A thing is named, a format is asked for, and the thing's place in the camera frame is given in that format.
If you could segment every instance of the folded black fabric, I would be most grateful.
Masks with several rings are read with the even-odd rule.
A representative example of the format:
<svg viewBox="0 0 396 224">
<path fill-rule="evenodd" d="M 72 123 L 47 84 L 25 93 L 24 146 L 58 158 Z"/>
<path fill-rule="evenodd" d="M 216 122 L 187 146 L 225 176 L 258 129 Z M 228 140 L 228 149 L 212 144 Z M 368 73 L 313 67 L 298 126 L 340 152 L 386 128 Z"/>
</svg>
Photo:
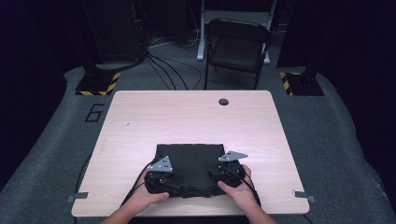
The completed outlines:
<svg viewBox="0 0 396 224">
<path fill-rule="evenodd" d="M 206 144 L 161 144 L 153 163 L 168 156 L 173 167 L 173 176 L 157 192 L 176 189 L 170 197 L 211 197 L 224 194 L 210 173 L 219 171 L 219 157 L 224 155 L 224 146 Z"/>
</svg>

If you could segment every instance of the table top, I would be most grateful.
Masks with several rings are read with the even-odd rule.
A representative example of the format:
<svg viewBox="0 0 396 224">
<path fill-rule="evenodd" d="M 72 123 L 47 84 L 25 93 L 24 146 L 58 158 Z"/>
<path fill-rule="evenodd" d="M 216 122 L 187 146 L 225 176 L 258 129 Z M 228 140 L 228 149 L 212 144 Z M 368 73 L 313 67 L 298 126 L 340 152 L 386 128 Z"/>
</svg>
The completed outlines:
<svg viewBox="0 0 396 224">
<path fill-rule="evenodd" d="M 220 105 L 219 99 L 227 99 Z M 223 144 L 240 160 L 269 214 L 303 214 L 307 199 L 269 91 L 117 91 L 76 199 L 75 217 L 107 217 L 120 207 L 158 144 Z M 242 215 L 228 195 L 170 198 L 142 217 Z"/>
</svg>

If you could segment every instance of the chair leg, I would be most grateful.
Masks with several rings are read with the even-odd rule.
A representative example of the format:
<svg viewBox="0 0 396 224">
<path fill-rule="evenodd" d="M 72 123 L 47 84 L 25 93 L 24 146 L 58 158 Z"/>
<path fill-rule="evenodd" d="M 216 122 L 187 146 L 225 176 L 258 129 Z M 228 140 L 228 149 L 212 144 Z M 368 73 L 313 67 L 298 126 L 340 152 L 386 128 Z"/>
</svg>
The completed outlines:
<svg viewBox="0 0 396 224">
<path fill-rule="evenodd" d="M 206 90 L 206 86 L 207 86 L 207 72 L 209 70 L 209 64 L 206 61 L 206 68 L 205 68 L 205 86 L 204 86 L 204 90 Z"/>
<path fill-rule="evenodd" d="M 255 83 L 254 83 L 254 88 L 253 88 L 253 90 L 257 90 L 257 85 L 259 84 L 259 80 L 260 80 L 260 74 L 262 73 L 262 71 L 259 71 L 257 74 L 256 74 L 256 76 L 254 77 L 254 79 L 255 79 Z"/>
</svg>

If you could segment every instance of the chair backrest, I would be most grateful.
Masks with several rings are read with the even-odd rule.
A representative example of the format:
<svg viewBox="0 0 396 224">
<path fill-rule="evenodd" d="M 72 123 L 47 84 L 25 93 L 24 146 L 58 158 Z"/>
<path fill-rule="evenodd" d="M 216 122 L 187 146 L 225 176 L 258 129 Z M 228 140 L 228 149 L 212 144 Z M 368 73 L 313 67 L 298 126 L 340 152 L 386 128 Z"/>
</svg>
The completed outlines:
<svg viewBox="0 0 396 224">
<path fill-rule="evenodd" d="M 261 43 L 267 43 L 270 39 L 269 31 L 262 25 L 246 21 L 234 21 L 228 19 L 214 19 L 207 25 L 207 35 L 228 36 L 241 38 Z"/>
</svg>

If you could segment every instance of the hand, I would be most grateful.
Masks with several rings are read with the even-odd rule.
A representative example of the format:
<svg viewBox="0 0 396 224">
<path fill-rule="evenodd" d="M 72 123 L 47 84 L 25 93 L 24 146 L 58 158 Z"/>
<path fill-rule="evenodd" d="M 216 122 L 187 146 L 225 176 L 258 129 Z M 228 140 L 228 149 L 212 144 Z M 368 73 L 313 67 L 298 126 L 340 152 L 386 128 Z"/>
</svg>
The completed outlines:
<svg viewBox="0 0 396 224">
<path fill-rule="evenodd" d="M 251 176 L 250 169 L 246 165 L 242 165 L 242 166 L 244 167 L 245 172 L 247 174 L 247 176 L 245 176 L 245 180 L 249 183 L 250 186 L 253 186 L 250 178 L 248 178 L 248 176 Z M 246 211 L 252 206 L 258 206 L 256 199 L 254 198 L 253 192 L 245 183 L 242 183 L 236 188 L 230 187 L 222 181 L 219 181 L 218 185 L 224 192 L 226 192 L 233 198 L 235 204 L 244 213 L 246 213 Z"/>
<path fill-rule="evenodd" d="M 167 192 L 158 194 L 149 193 L 144 184 L 148 171 L 149 169 L 137 181 L 137 187 L 131 198 L 102 223 L 128 223 L 136 214 L 148 208 L 150 204 L 166 200 L 169 197 L 169 193 Z"/>
<path fill-rule="evenodd" d="M 163 201 L 169 197 L 169 193 L 167 192 L 158 194 L 149 193 L 144 184 L 145 176 L 148 172 L 149 169 L 142 174 L 140 179 L 137 181 L 137 189 L 134 190 L 134 194 L 124 204 L 124 206 L 129 208 L 129 210 L 131 210 L 135 215 L 148 208 L 150 204 Z"/>
</svg>

